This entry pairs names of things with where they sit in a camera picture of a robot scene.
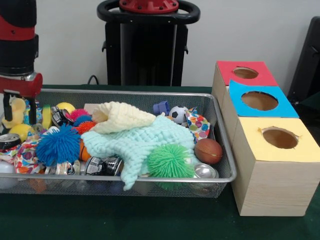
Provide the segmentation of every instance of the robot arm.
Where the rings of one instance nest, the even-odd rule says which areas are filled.
[[[4,94],[4,116],[12,120],[10,96],[30,101],[29,119],[36,123],[35,97],[43,77],[34,72],[39,54],[36,0],[0,0],[0,93]]]

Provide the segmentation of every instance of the yellow ball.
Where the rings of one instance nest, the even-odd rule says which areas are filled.
[[[18,134],[20,136],[21,142],[24,142],[27,140],[28,137],[28,131],[31,128],[31,126],[27,124],[18,124],[15,125],[13,128],[10,129],[10,134]]]
[[[71,114],[74,110],[76,110],[76,108],[68,102],[61,102],[56,106],[58,109],[65,109],[68,111],[69,114]]]

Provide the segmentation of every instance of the circular hole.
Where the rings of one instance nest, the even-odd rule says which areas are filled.
[[[260,91],[249,91],[242,95],[241,100],[250,108],[260,111],[275,109],[279,104],[275,97]]]
[[[297,136],[283,128],[268,128],[263,132],[263,137],[279,149],[292,149],[298,144]]]
[[[233,69],[234,75],[242,79],[255,79],[259,73],[248,67],[236,67]]]

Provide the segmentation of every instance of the red square lid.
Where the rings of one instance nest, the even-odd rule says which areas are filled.
[[[249,86],[278,86],[263,61],[217,61],[226,86],[230,80]]]

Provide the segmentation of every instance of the black power cable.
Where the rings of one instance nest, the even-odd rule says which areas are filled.
[[[99,80],[98,80],[98,78],[97,78],[96,75],[91,75],[91,76],[89,77],[89,80],[88,80],[88,83],[87,83],[87,84],[90,84],[92,79],[95,79],[95,82],[96,82],[97,85],[100,84],[100,83],[99,83]]]

